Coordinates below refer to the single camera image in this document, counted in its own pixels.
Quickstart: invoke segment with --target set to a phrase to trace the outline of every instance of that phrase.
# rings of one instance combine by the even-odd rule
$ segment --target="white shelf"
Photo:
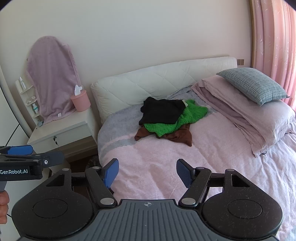
[[[40,114],[39,114],[39,113],[36,113],[36,114],[33,116],[33,118],[36,118],[36,117],[38,117],[38,116],[40,116]]]
[[[21,91],[20,94],[24,94],[26,91],[28,91],[29,89],[31,89],[33,86],[30,86],[29,88],[25,89],[24,91]]]
[[[37,99],[35,99],[35,100],[32,100],[30,103],[26,103],[26,106],[29,106],[29,105],[31,105],[31,104],[33,104],[33,103],[35,103],[37,101]]]
[[[25,107],[27,108],[27,111],[30,114],[30,117],[34,121],[35,125],[38,126],[38,122],[42,121],[43,118],[40,116],[39,113],[36,114],[35,111],[33,110],[33,107],[32,107],[33,103],[36,103],[36,105],[39,107],[39,104],[37,102],[37,98],[34,100],[31,99],[32,96],[36,97],[35,89],[34,89],[33,85],[26,79],[25,76],[22,79],[25,82],[25,85],[28,86],[28,88],[23,90],[19,80],[15,81],[15,86],[17,88],[18,93],[20,94],[20,97],[21,97]]]

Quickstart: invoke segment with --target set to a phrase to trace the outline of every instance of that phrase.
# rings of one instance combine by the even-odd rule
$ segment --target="finger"
[[[0,206],[0,217],[6,216],[7,212],[8,212],[8,205],[7,204],[1,205]]]
[[[9,196],[6,191],[0,192],[0,205],[9,203]]]
[[[0,224],[6,224],[7,223],[7,216],[0,217]]]

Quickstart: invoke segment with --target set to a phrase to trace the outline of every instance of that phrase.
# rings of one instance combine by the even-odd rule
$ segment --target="pile of clothes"
[[[190,124],[197,122],[207,114],[207,107],[197,106],[194,100],[156,100],[148,97],[141,107],[143,113],[139,121],[141,126],[135,140],[153,133],[157,138],[192,146]]]

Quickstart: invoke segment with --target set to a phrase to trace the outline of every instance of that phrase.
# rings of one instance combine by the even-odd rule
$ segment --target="tissue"
[[[80,95],[80,91],[82,90],[82,86],[75,85],[74,94]]]

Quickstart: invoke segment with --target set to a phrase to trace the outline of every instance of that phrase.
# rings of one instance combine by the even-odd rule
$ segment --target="pink bedsheet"
[[[218,112],[192,124],[190,131],[192,147],[151,137],[108,152],[100,160],[102,165],[114,157],[120,163],[112,185],[116,199],[178,202],[186,191],[176,173],[179,158],[212,172],[223,173],[226,168],[233,168],[280,204],[284,220],[278,237],[284,240],[296,225],[296,135],[286,134],[265,155],[255,158],[241,131]]]

